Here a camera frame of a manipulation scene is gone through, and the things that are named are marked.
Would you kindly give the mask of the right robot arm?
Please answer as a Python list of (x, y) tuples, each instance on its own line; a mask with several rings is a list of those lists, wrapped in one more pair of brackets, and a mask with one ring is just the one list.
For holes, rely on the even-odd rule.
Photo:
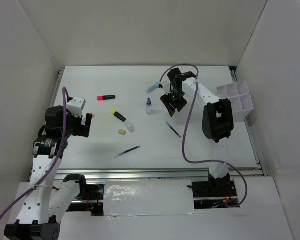
[[(208, 190), (213, 196), (220, 196), (230, 185), (230, 165), (227, 164), (229, 159), (228, 141), (234, 130), (231, 101), (214, 95), (198, 81), (198, 75), (191, 71), (182, 73), (178, 67), (171, 67), (164, 74), (169, 79), (170, 87), (169, 91), (160, 97), (160, 100), (171, 117), (176, 111), (180, 112), (187, 105), (185, 95), (193, 98), (184, 127), (182, 156), (190, 164), (210, 163)], [(201, 129), (213, 146), (214, 159), (191, 161), (186, 157), (186, 136), (196, 101), (199, 102), (202, 109)]]

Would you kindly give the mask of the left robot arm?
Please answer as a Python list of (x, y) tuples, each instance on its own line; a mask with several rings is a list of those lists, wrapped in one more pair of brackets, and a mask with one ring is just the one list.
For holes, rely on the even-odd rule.
[(15, 223), (7, 224), (4, 236), (9, 240), (57, 240), (61, 221), (74, 198), (87, 197), (89, 187), (80, 174), (68, 174), (55, 197), (54, 181), (62, 162), (68, 139), (89, 137), (92, 114), (83, 116), (84, 103), (48, 108), (45, 125), (33, 143), (30, 187), (22, 196), (23, 206)]

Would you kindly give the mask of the clear tape roll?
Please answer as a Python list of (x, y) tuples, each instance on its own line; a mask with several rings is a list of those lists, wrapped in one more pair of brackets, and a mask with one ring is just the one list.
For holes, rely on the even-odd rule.
[(126, 122), (125, 122), (125, 125), (126, 125), (128, 131), (129, 131), (130, 133), (133, 133), (133, 132), (135, 131), (135, 128), (134, 128), (134, 126), (133, 126), (133, 124), (132, 124), (131, 122), (126, 121)]

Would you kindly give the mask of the light blue highlighter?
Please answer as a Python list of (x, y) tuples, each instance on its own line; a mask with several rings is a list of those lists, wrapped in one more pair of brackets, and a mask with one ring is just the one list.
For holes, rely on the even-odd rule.
[(145, 93), (148, 95), (148, 94), (150, 94), (151, 92), (153, 92), (153, 91), (155, 91), (156, 89), (160, 89), (160, 88), (162, 88), (163, 86), (162, 86), (162, 84), (158, 81), (158, 82), (156, 82), (154, 85), (152, 85), (151, 87), (149, 87), (146, 91), (145, 91)]

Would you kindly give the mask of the yellow highlighter marker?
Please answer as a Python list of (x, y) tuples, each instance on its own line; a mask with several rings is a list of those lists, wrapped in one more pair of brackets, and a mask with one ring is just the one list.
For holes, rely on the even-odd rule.
[(110, 110), (110, 113), (115, 116), (117, 119), (119, 119), (120, 121), (122, 121), (123, 123), (127, 120), (121, 113), (119, 113), (117, 110), (115, 110), (114, 108), (112, 108)]

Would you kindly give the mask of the pink highlighter marker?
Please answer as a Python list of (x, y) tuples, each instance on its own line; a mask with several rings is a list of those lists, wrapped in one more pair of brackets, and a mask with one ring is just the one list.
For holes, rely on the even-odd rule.
[(97, 97), (97, 101), (113, 100), (115, 98), (116, 98), (115, 95), (100, 95)]

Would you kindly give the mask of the blue pen refill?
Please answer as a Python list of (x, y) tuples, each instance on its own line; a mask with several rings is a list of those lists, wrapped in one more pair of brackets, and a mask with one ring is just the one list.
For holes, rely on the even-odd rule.
[(116, 158), (119, 158), (120, 156), (123, 156), (123, 155), (125, 155), (125, 154), (127, 154), (127, 153), (129, 153), (129, 152), (132, 152), (132, 151), (134, 151), (134, 150), (139, 149), (140, 147), (141, 147), (141, 146), (138, 145), (138, 146), (132, 147), (132, 148), (130, 148), (130, 149), (127, 149), (127, 150), (125, 150), (125, 151), (123, 151), (123, 152), (120, 152), (120, 153), (116, 154), (116, 155), (114, 156), (114, 158), (115, 158), (115, 159), (116, 159)]
[(178, 136), (178, 138), (182, 138), (182, 136), (173, 128), (173, 126), (168, 121), (164, 119), (163, 122)]

